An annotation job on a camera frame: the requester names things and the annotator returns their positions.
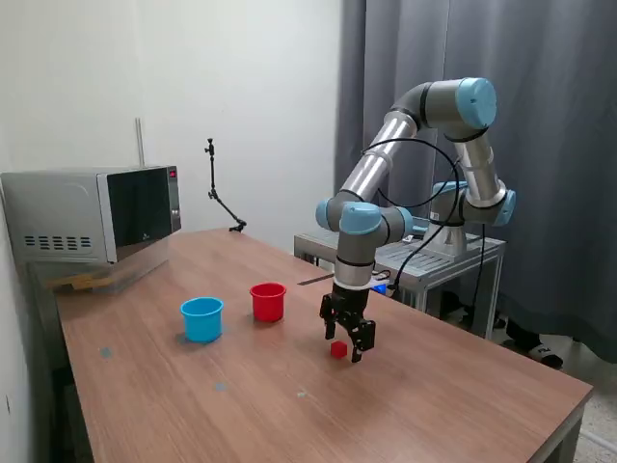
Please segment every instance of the red cup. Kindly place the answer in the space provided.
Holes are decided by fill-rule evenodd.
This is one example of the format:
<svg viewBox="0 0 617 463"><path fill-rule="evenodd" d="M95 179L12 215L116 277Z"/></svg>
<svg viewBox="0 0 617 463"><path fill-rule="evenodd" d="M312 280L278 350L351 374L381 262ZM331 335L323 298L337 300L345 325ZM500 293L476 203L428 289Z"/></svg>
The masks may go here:
<svg viewBox="0 0 617 463"><path fill-rule="evenodd" d="M253 316L259 321L278 321L282 318L282 300L287 288L280 283L262 283L251 288Z"/></svg>

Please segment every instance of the floor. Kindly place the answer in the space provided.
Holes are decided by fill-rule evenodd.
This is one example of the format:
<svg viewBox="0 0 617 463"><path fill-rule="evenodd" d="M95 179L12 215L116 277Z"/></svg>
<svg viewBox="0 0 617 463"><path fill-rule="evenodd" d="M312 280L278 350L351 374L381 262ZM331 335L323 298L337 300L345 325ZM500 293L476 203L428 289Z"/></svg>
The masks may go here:
<svg viewBox="0 0 617 463"><path fill-rule="evenodd" d="M507 340L505 330L494 333L494 341ZM585 408L582 428L617 445L617 365L600 360L585 345L560 336L542 336L564 359L564 372L594 386L594 395ZM578 439L576 463L617 463L617 454L584 437Z"/></svg>

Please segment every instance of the blue cup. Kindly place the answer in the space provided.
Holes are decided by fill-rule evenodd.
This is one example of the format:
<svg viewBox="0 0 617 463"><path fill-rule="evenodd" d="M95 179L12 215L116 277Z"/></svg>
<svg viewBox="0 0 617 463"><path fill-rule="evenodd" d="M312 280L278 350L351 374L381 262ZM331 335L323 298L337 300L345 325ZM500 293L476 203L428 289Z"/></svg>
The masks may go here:
<svg viewBox="0 0 617 463"><path fill-rule="evenodd" d="M180 306L184 333L192 342L213 342L223 330L223 301L216 297L196 297Z"/></svg>

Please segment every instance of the black cable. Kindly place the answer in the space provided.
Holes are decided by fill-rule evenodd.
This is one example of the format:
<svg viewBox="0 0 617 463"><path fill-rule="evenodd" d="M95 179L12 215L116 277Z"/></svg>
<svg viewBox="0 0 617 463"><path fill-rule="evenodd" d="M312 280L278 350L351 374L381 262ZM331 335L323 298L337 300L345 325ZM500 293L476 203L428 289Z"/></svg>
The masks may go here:
<svg viewBox="0 0 617 463"><path fill-rule="evenodd" d="M484 265L484 243L486 242L486 226L482 224L482 250L480 251L480 266L478 268L478 276L475 280L475 290L473 291L473 299L471 306L475 309L475 300L478 297L478 289L480 288L480 278L482 277L482 266Z"/></svg>
<svg viewBox="0 0 617 463"><path fill-rule="evenodd" d="M457 165L459 163L458 159L454 162L454 165ZM429 204L431 201L433 201L435 198L437 198L443 191L443 189L447 186L447 183L449 182L449 180L452 178L452 174L454 174L454 171L450 171L450 175L448 176L448 178L445 180L445 182L442 184L442 186L440 187L439 190L437 190L437 193L435 193L434 195L430 196L428 200L425 200L421 203L418 204L412 204L412 205L402 205L402 204L397 204L395 203L393 200L391 200L390 198L388 198L386 196L386 194L382 191L381 188L377 188L377 193L379 194L379 196L381 196L383 199L385 199L388 203L395 205L396 207L405 207L406 209L412 209L414 207L420 207L421 205L425 205L425 204Z"/></svg>
<svg viewBox="0 0 617 463"><path fill-rule="evenodd" d="M409 138L409 137L388 138L387 140L381 140L377 143L373 143L370 147L364 149L362 153L372 150L375 147L379 147L380 145L384 145L386 143L391 143L391 142L414 142L414 143L420 143L421 145L425 145L427 147L434 149L441 156L443 156L445 160L448 162L448 164L452 168L452 172L454 172L454 179L456 182L456 192L454 193L454 201L452 202L452 208L450 209L450 212L448 213L447 217L442 222L442 224L439 225L437 230L431 236L429 236L429 238L426 241L424 241L420 246L418 246L417 249L411 251L410 254L405 258L405 260L403 260L403 263L398 269L398 272L396 272L396 278L394 279L394 283L389 286L389 289L394 289L394 291L396 291L398 289L398 284L400 283L400 280L401 280L403 268L405 268L405 265L407 265L407 262L409 262L413 256L415 256L418 252L424 249L424 247L427 246L433 239L435 239L435 236L437 236L438 233L441 230L443 230L443 228L445 227L445 224L447 224L448 220L450 220L452 215L454 215L454 212L456 211L456 207L459 203L459 187L460 187L461 182L459 181L459 173L456 170L456 164L454 163L452 159L450 159L450 157L445 153L445 151L433 145L432 143L427 142L425 140L421 140L419 138Z"/></svg>

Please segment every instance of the gray curtain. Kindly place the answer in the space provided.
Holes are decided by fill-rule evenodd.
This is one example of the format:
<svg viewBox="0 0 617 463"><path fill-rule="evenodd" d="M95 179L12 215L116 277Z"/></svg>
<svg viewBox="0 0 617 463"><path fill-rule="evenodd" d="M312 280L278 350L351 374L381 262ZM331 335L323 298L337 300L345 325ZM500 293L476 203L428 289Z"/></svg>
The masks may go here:
<svg viewBox="0 0 617 463"><path fill-rule="evenodd" d="M335 187L405 91L489 78L496 165L518 194L512 222L489 230L508 241L500 308L617 362L617 2L348 0L345 10ZM447 175L416 146L395 165L384 186L403 204Z"/></svg>

